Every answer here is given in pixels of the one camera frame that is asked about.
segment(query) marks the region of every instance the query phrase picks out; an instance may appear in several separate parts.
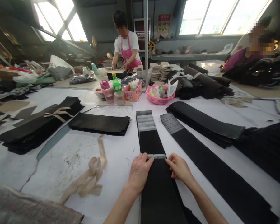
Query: pink plastic container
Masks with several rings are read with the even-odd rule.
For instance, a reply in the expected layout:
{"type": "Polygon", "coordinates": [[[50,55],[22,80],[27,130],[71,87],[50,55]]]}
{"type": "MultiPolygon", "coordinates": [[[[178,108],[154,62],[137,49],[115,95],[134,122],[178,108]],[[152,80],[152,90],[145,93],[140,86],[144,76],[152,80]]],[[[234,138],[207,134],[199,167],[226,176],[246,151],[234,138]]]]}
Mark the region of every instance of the pink plastic container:
{"type": "MultiPolygon", "coordinates": [[[[165,105],[166,103],[168,103],[170,100],[172,100],[172,99],[175,97],[175,93],[173,94],[172,97],[166,98],[166,99],[161,99],[161,98],[156,98],[156,97],[154,97],[154,96],[151,96],[151,95],[149,94],[149,90],[150,90],[151,88],[156,87],[156,86],[161,86],[161,85],[149,86],[149,87],[146,89],[146,94],[147,94],[148,99],[149,99],[150,102],[152,102],[152,103],[154,103],[154,104],[157,104],[157,105],[165,105]]],[[[164,89],[165,91],[167,91],[167,90],[168,90],[168,87],[167,87],[167,86],[163,86],[163,89],[164,89]]]]}
{"type": "Polygon", "coordinates": [[[137,102],[139,100],[139,97],[142,93],[142,82],[139,82],[139,85],[135,91],[130,91],[131,86],[128,84],[122,91],[124,93],[125,101],[130,102],[137,102]]]}

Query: poster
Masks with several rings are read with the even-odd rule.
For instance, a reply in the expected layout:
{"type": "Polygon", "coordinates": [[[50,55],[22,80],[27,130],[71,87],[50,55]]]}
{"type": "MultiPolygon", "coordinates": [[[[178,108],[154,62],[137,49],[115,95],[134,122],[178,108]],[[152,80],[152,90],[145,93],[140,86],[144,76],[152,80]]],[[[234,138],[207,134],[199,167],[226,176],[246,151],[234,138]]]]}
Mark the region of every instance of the poster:
{"type": "Polygon", "coordinates": [[[160,36],[168,38],[171,14],[160,14],[158,21],[158,38],[160,36]]]}

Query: person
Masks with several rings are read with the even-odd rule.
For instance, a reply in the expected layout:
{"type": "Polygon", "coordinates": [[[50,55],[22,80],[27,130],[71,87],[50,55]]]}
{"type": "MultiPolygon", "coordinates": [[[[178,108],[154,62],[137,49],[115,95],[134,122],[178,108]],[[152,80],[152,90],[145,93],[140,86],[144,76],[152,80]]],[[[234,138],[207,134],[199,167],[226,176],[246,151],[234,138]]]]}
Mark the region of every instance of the person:
{"type": "Polygon", "coordinates": [[[263,34],[270,23],[270,16],[258,21],[250,33],[247,33],[241,37],[236,47],[230,52],[230,56],[234,55],[238,50],[248,47],[250,42],[253,42],[253,40],[256,40],[261,34],[263,34]]]}
{"type": "MultiPolygon", "coordinates": [[[[134,201],[144,188],[149,169],[154,161],[154,157],[148,161],[147,157],[147,153],[140,153],[139,156],[134,158],[128,182],[123,187],[117,202],[104,224],[123,224],[125,222],[134,201]]],[[[175,153],[172,153],[165,161],[172,171],[171,177],[181,179],[192,192],[208,224],[228,224],[223,215],[194,179],[186,161],[175,153]]]]}
{"type": "Polygon", "coordinates": [[[138,37],[137,34],[128,30],[126,14],[123,11],[117,10],[113,15],[113,22],[119,33],[119,37],[115,40],[115,51],[111,69],[115,69],[120,53],[125,62],[122,67],[123,69],[133,69],[142,65],[139,56],[138,37]]]}
{"type": "Polygon", "coordinates": [[[227,72],[234,66],[239,66],[256,59],[267,58],[273,54],[274,34],[272,32],[264,33],[258,40],[250,43],[250,46],[238,50],[225,63],[222,72],[227,72]]]}

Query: clear plastic cup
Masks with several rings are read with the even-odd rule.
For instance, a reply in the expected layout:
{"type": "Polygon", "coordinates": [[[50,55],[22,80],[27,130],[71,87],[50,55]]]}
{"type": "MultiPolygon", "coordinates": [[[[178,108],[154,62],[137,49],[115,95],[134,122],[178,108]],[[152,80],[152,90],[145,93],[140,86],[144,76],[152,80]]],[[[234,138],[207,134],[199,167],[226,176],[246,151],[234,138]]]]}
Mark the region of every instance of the clear plastic cup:
{"type": "Polygon", "coordinates": [[[114,98],[119,106],[125,104],[124,93],[122,91],[115,92],[114,98]]]}

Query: pink apron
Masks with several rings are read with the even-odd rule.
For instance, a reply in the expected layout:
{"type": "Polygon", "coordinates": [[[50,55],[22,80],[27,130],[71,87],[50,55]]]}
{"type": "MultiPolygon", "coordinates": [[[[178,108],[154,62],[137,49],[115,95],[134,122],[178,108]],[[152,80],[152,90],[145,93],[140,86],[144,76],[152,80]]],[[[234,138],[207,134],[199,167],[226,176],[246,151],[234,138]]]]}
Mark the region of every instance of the pink apron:
{"type": "MultiPolygon", "coordinates": [[[[132,49],[131,49],[131,45],[130,45],[130,38],[129,38],[129,36],[128,36],[128,50],[125,50],[125,51],[122,48],[122,38],[121,38],[121,54],[122,54],[122,57],[124,58],[124,62],[125,63],[129,60],[129,58],[133,54],[132,49]]],[[[139,65],[142,65],[142,62],[141,61],[137,61],[136,59],[134,59],[132,61],[132,63],[127,66],[127,69],[133,69],[133,68],[138,67],[139,65]]]]}

